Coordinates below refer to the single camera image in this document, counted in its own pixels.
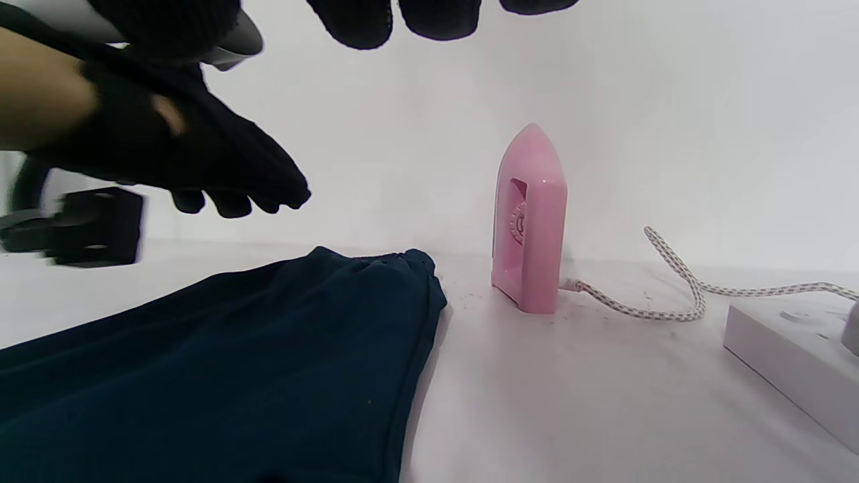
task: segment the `power strip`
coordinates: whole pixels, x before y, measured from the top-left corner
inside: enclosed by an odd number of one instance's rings
[[[859,357],[841,344],[846,318],[798,302],[739,301],[724,346],[859,455]]]

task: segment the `black glove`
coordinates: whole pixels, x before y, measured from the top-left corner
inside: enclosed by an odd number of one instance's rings
[[[6,3],[0,3],[0,28],[84,60],[82,74],[99,96],[93,116],[30,156],[103,180],[167,189],[187,213],[203,208],[203,192],[230,218],[250,213],[251,201],[274,213],[280,205],[297,209],[310,197],[292,158],[209,92],[199,64],[152,64],[61,33]],[[172,134],[153,108],[153,94],[173,101],[186,132]]]
[[[500,0],[505,10],[540,15],[568,9],[578,0]],[[391,0],[308,0],[326,30],[340,43],[375,49],[392,30]],[[480,0],[399,0],[408,28],[433,40],[456,40],[478,28]]]
[[[241,0],[88,0],[132,44],[152,58],[200,58],[238,22]],[[308,0],[328,33],[356,49],[375,49],[391,36],[392,0]],[[578,0],[500,0],[509,12],[540,15]],[[467,37],[478,27],[480,0],[399,0],[405,23],[433,40]]]

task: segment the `glove finger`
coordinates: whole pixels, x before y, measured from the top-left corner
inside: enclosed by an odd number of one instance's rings
[[[176,209],[189,215],[199,213],[206,205],[206,199],[200,191],[171,191],[170,195]]]
[[[241,218],[251,214],[251,200],[247,195],[229,191],[207,192],[215,203],[217,213],[224,218]]]
[[[508,12],[519,15],[541,15],[568,9],[579,0],[501,0],[501,6]]]
[[[270,215],[273,215],[280,210],[280,204],[276,201],[271,201],[270,199],[261,198],[259,196],[251,196],[251,200],[253,200],[254,204],[257,205],[260,210],[265,211]]]
[[[387,42],[393,28],[390,0],[308,0],[338,42],[368,50]]]
[[[405,24],[432,40],[456,40],[478,29],[480,0],[400,0]]]

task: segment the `hand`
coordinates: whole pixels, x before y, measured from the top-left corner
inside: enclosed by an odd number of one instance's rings
[[[568,9],[578,0],[500,0],[508,12],[540,15]],[[334,39],[356,49],[375,49],[391,36],[391,0],[308,0]],[[399,0],[408,28],[433,40],[467,37],[478,28],[480,0]]]

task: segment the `white surface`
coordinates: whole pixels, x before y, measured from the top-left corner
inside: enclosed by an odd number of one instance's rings
[[[742,301],[728,312],[724,344],[859,455],[859,357],[841,344],[846,317],[791,301]]]
[[[570,183],[569,256],[644,260],[652,224],[696,265],[859,270],[858,2],[582,0],[522,18],[488,0],[469,39],[398,18],[377,52],[337,44],[304,2],[246,7],[266,52],[210,85],[314,197],[221,220],[160,193],[153,235],[488,254],[498,163],[537,122]]]
[[[139,265],[94,270],[2,255],[0,346],[308,251],[151,241]],[[415,399],[403,481],[856,482],[859,456],[722,348],[724,301],[711,298],[707,319],[686,324],[627,319],[577,294],[563,294],[554,316],[524,315],[490,288],[488,259],[434,258],[452,313]],[[662,267],[566,267],[574,273],[627,303],[690,303]],[[742,285],[821,277],[699,275]]]

